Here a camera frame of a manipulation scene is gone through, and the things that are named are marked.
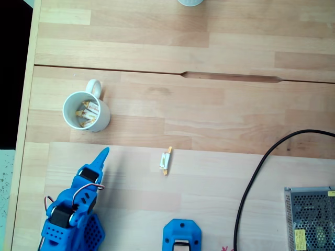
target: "wooden table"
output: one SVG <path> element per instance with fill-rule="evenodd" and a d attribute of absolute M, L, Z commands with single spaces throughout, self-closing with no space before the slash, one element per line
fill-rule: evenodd
<path fill-rule="evenodd" d="M 332 0 L 205 0 L 195 8 L 36 0 L 5 250 L 12 240 L 13 250 L 36 250 L 52 141 L 263 154 L 295 130 L 334 132 L 335 85 L 310 83 L 335 82 L 333 10 Z M 294 81 L 224 81 L 226 74 Z M 91 78 L 103 82 L 113 116 L 94 137 L 71 130 L 61 115 L 66 96 Z M 275 154 L 335 158 L 334 145 L 301 135 Z"/>
<path fill-rule="evenodd" d="M 35 63 L 335 81 L 333 0 L 43 0 Z"/>
<path fill-rule="evenodd" d="M 68 189 L 78 169 L 105 147 L 52 142 L 45 195 L 56 198 Z M 174 149 L 164 176 L 159 162 L 166 149 L 109 148 L 105 189 L 94 207 L 106 233 L 99 251 L 161 250 L 171 219 L 194 220 L 202 229 L 202 250 L 233 249 L 240 199 L 262 155 Z M 239 250 L 288 250 L 284 187 L 332 186 L 334 166 L 335 159 L 270 156 L 245 202 Z"/>

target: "power cord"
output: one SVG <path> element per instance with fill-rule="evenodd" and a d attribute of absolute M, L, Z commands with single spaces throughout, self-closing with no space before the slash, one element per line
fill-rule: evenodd
<path fill-rule="evenodd" d="M 297 132 L 293 132 L 291 134 L 289 134 L 288 136 L 283 137 L 281 140 L 279 140 L 277 143 L 275 143 L 267 152 L 266 154 L 263 156 L 262 160 L 260 161 L 260 163 L 258 164 L 258 167 L 256 168 L 256 171 L 254 172 L 254 174 L 252 175 L 252 178 L 243 194 L 243 197 L 241 199 L 241 203 L 239 206 L 239 210 L 237 212 L 237 216 L 236 216 L 236 222 L 235 222 L 235 229 L 234 229 L 234 251 L 237 251 L 237 236 L 238 236 L 238 229 L 239 229 L 239 223 L 240 223 L 240 219 L 241 219 L 241 215 L 242 215 L 242 211 L 243 211 L 243 206 L 245 203 L 245 200 L 248 196 L 249 190 L 252 186 L 252 184 L 254 183 L 256 176 L 258 174 L 258 172 L 260 171 L 263 163 L 265 162 L 266 158 L 271 154 L 271 152 L 276 149 L 276 147 L 278 147 L 281 143 L 283 143 L 285 140 L 288 140 L 289 138 L 295 136 L 295 135 L 299 135 L 302 133 L 319 133 L 319 134 L 323 134 L 323 135 L 327 135 L 327 136 L 331 136 L 335 138 L 335 134 L 331 133 L 331 132 L 326 132 L 326 131 L 320 131 L 320 130 L 314 130 L 314 129 L 306 129 L 306 130 L 301 130 L 301 131 L 297 131 Z"/>

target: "cup rim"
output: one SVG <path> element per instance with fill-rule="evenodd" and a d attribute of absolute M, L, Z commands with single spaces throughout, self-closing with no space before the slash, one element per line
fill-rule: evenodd
<path fill-rule="evenodd" d="M 188 4 L 186 4 L 186 3 L 183 3 L 183 0 L 178 0 L 179 3 L 181 3 L 182 5 L 184 5 L 184 6 L 186 6 L 186 7 L 195 7 L 195 6 L 199 5 L 199 4 L 201 4 L 203 1 L 204 1 L 204 0 L 200 0 L 199 3 L 188 5 Z"/>
<path fill-rule="evenodd" d="M 92 98 L 95 99 L 95 101 L 97 102 L 97 104 L 98 104 L 98 106 L 99 106 L 99 114 L 98 114 L 98 117 L 96 117 L 96 120 L 93 122 L 93 124 L 90 124 L 88 127 L 74 127 L 73 125 L 71 125 L 71 124 L 68 122 L 68 120 L 66 119 L 66 117 L 65 117 L 65 115 L 64 115 L 64 107 L 65 107 L 66 102 L 69 100 L 69 98 L 71 98 L 73 95 L 78 94 L 78 93 L 89 94 Z M 95 97 L 92 93 L 89 93 L 89 92 L 86 92 L 86 91 L 84 91 L 84 90 L 81 90 L 81 91 L 79 91 L 79 92 L 74 92 L 74 93 L 70 94 L 70 95 L 66 98 L 66 100 L 64 101 L 64 104 L 63 104 L 62 112 L 63 112 L 63 118 L 64 118 L 65 122 L 66 122 L 69 126 L 71 126 L 71 127 L 74 128 L 74 129 L 77 129 L 77 130 L 87 130 L 87 129 L 91 128 L 91 127 L 98 121 L 98 119 L 99 119 L 99 117 L 100 117 L 100 114 L 101 114 L 101 105 L 100 105 L 99 99 L 98 99 L 97 97 Z"/>

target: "mug handle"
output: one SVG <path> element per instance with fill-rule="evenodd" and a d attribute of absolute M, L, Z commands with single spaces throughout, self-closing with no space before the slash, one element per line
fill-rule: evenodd
<path fill-rule="evenodd" d="M 97 99 L 100 98 L 100 94 L 101 94 L 101 83 L 99 80 L 97 79 L 91 79 L 90 81 L 88 81 L 88 84 L 86 86 L 86 92 L 88 93 L 92 93 Z"/>

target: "power supply unit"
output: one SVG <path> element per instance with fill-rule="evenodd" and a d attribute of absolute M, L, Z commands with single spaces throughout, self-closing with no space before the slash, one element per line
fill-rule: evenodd
<path fill-rule="evenodd" d="M 335 251 L 335 186 L 285 188 L 289 251 Z"/>

